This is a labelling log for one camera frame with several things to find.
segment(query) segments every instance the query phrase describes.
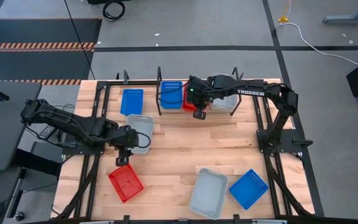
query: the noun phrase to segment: red basket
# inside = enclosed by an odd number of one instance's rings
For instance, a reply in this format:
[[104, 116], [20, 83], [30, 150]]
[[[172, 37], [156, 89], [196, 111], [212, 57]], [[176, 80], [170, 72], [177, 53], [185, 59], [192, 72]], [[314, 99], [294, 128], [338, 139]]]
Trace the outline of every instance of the red basket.
[[182, 106], [182, 108], [185, 111], [194, 111], [196, 109], [196, 107], [194, 105], [192, 105], [191, 103], [187, 103], [187, 101], [186, 101], [186, 92], [187, 92], [187, 86], [185, 87], [185, 91], [184, 91], [184, 94], [183, 94], [183, 106]]
[[123, 203], [144, 189], [135, 171], [129, 164], [113, 171], [109, 175], [109, 178]]

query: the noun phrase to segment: floor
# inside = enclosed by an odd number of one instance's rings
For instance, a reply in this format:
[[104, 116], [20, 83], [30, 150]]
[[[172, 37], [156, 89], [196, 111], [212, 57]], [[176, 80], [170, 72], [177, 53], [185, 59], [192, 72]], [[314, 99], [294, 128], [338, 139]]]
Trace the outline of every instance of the floor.
[[[68, 17], [63, 1], [0, 2], [0, 18]], [[103, 5], [67, 2], [73, 17], [101, 17]], [[286, 0], [133, 0], [124, 2], [122, 19], [103, 21], [92, 59], [94, 75], [114, 79], [125, 69], [131, 79], [155, 78], [157, 66], [161, 66], [164, 78], [207, 77], [214, 72], [229, 73], [237, 66], [244, 78], [286, 79], [274, 51], [266, 2], [279, 44], [305, 46], [295, 27], [278, 25]], [[325, 15], [353, 14], [357, 9], [358, 0], [297, 0], [291, 6], [290, 22], [298, 24], [313, 45], [355, 46], [358, 24], [321, 21]], [[233, 50], [232, 46], [253, 47]], [[330, 53], [358, 62], [358, 50]], [[346, 82], [346, 75], [356, 66], [310, 50], [286, 50], [282, 55], [292, 88], [300, 96], [299, 114], [306, 138], [314, 141], [309, 151], [324, 214], [358, 218], [358, 105]], [[75, 104], [77, 92], [75, 85], [44, 86], [40, 98], [53, 105]], [[26, 134], [21, 147], [29, 149], [34, 140]], [[26, 222], [48, 218], [53, 191], [23, 196], [19, 210], [26, 213]]]

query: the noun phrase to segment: yellow plug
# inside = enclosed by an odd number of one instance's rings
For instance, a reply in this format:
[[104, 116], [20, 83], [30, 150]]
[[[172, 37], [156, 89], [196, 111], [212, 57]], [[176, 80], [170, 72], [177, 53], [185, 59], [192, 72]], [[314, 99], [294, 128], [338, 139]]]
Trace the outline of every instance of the yellow plug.
[[278, 19], [279, 22], [288, 22], [288, 18], [285, 16], [281, 16], [281, 18]]

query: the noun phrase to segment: blue plastic basket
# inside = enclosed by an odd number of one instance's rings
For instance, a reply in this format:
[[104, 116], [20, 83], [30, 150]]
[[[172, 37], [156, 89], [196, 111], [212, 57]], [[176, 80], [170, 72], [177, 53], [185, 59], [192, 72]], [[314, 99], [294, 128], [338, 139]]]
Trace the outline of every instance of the blue plastic basket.
[[229, 191], [240, 205], [248, 210], [269, 187], [253, 169], [248, 170]]
[[143, 109], [143, 90], [128, 89], [124, 90], [121, 102], [121, 114], [142, 114]]
[[161, 83], [161, 106], [164, 109], [180, 109], [183, 101], [182, 82], [165, 81]]

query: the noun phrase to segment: wooden tabletop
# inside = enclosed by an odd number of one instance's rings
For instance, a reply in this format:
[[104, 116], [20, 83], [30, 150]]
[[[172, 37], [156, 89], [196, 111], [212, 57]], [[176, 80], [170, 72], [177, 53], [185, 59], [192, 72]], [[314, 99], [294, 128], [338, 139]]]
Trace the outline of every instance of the wooden tabletop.
[[[279, 79], [265, 81], [281, 82]], [[91, 80], [81, 82], [75, 114], [91, 116], [96, 83]], [[117, 151], [106, 145], [99, 163], [92, 220], [122, 220], [124, 215], [130, 215], [132, 220], [205, 219], [189, 209], [198, 171], [204, 167], [228, 176], [229, 187], [249, 169], [255, 170], [268, 183], [264, 158], [259, 152], [255, 133], [258, 126], [252, 97], [243, 96], [233, 116], [207, 109], [207, 117], [201, 121], [194, 119], [191, 112], [183, 110], [162, 109], [162, 115], [159, 116], [155, 103], [155, 85], [112, 86], [107, 119], [120, 125], [126, 122], [126, 116], [120, 114], [120, 108], [122, 92], [128, 88], [144, 89], [142, 114], [154, 119], [149, 154], [129, 158], [129, 163], [145, 189], [126, 203], [120, 201], [108, 179], [108, 175], [117, 169]], [[101, 93], [99, 105], [103, 104], [103, 96], [104, 92]], [[270, 100], [269, 103], [274, 118], [277, 109]], [[263, 110], [262, 117], [266, 127]], [[291, 128], [290, 121], [286, 128]], [[313, 213], [301, 161], [284, 153], [281, 158], [288, 188], [307, 211]], [[56, 211], [61, 212], [78, 189], [82, 163], [83, 156], [73, 156], [64, 163], [53, 206]], [[284, 214], [282, 194], [278, 187], [276, 189], [280, 210]], [[85, 214], [88, 192], [84, 199], [82, 215]], [[263, 194], [250, 209], [244, 210], [227, 191], [220, 218], [232, 219], [233, 214], [239, 214], [240, 218], [273, 218], [270, 192]]]

